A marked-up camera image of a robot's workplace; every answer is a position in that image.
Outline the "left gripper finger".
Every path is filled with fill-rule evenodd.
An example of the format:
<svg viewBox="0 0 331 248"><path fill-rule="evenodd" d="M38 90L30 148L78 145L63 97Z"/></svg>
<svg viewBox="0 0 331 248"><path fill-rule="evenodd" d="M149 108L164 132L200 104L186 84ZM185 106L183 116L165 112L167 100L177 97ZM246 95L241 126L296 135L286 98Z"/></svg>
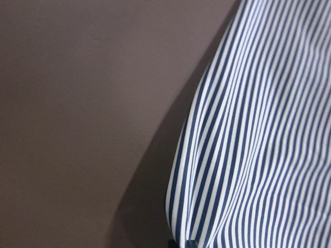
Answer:
<svg viewBox="0 0 331 248"><path fill-rule="evenodd" d="M198 248L198 244L195 240L186 240L185 248Z"/></svg>

